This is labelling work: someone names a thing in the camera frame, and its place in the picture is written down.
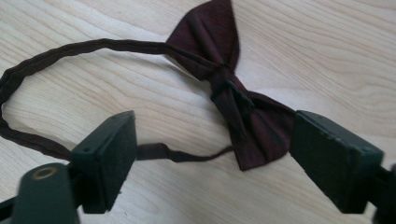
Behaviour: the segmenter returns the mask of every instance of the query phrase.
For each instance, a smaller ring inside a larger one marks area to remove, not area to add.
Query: metal ring
[[[49,176],[52,176],[57,171],[58,170],[55,167],[51,167],[51,166],[44,167],[33,173],[33,179],[35,180],[45,179]]]

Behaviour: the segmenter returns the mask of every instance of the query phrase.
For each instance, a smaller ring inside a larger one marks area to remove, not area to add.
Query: light wood surface
[[[48,49],[96,38],[165,41],[203,0],[1,1],[0,71]],[[249,90],[328,117],[396,162],[396,2],[233,1],[236,73]],[[11,127],[72,149],[134,110],[138,143],[206,155],[230,144],[210,88],[163,56],[99,50],[28,77],[4,108]],[[57,161],[0,139],[0,201],[21,176]],[[287,155],[240,172],[233,154],[205,163],[134,163],[110,213],[83,223],[371,223],[342,215]]]

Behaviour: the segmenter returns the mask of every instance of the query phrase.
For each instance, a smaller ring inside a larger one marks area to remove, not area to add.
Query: clamp jaw
[[[396,223],[396,164],[381,167],[384,152],[335,122],[297,111],[290,154],[345,214],[377,207],[374,223]]]
[[[107,119],[72,152],[68,165],[51,163],[25,174],[16,198],[0,204],[0,222],[79,223],[84,213],[109,211],[135,160],[134,112]]]

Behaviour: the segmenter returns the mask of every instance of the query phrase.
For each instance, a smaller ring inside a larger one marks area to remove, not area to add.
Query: maroon bow tie
[[[233,150],[241,170],[262,166],[288,152],[294,111],[257,92],[246,90],[235,76],[239,41],[230,0],[213,0],[190,11],[166,43],[98,39],[52,49],[8,69],[0,79],[3,105],[23,79],[56,63],[98,49],[166,54],[212,88],[211,100],[228,123],[232,146],[219,153],[198,157],[169,149],[164,144],[139,147],[138,160],[207,161]],[[0,135],[21,146],[59,159],[70,159],[70,151],[48,138],[9,128],[0,119]]]

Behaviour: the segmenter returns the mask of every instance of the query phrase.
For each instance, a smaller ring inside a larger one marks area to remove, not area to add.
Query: wood grain
[[[165,41],[203,0],[1,1],[0,70],[96,38]],[[396,2],[233,1],[237,75],[253,91],[322,114],[396,161]],[[210,88],[163,56],[99,50],[28,77],[4,107],[10,125],[72,149],[109,116],[134,110],[140,144],[210,154],[230,144]],[[57,161],[0,139],[0,200]],[[289,155],[242,173],[234,155],[206,163],[139,161],[115,207],[83,223],[371,223],[341,215]]]

